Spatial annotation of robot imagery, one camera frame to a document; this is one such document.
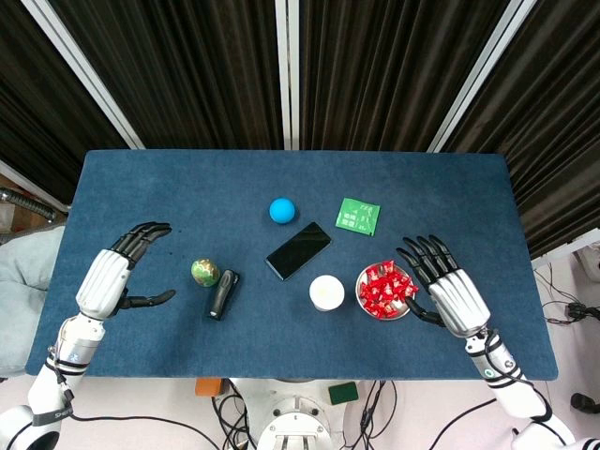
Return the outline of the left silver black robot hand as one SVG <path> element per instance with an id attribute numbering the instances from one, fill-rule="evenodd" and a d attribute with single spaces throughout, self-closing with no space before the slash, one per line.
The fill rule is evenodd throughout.
<path id="1" fill-rule="evenodd" d="M 109 248 L 102 249 L 76 294 L 81 314 L 105 321 L 121 309 L 156 307 L 172 299 L 176 290 L 153 296 L 131 296 L 127 288 L 132 270 L 148 247 L 171 231 L 169 223 L 145 222 L 121 235 Z"/>

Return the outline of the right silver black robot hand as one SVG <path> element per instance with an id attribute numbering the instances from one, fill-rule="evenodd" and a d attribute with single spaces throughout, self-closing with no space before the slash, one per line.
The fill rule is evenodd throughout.
<path id="1" fill-rule="evenodd" d="M 446 328 L 457 338 L 483 332 L 490 311 L 471 277 L 461 268 L 447 245 L 437 236 L 405 237 L 397 254 L 411 267 L 435 305 L 434 311 L 420 307 L 406 295 L 409 310 L 420 320 Z"/>

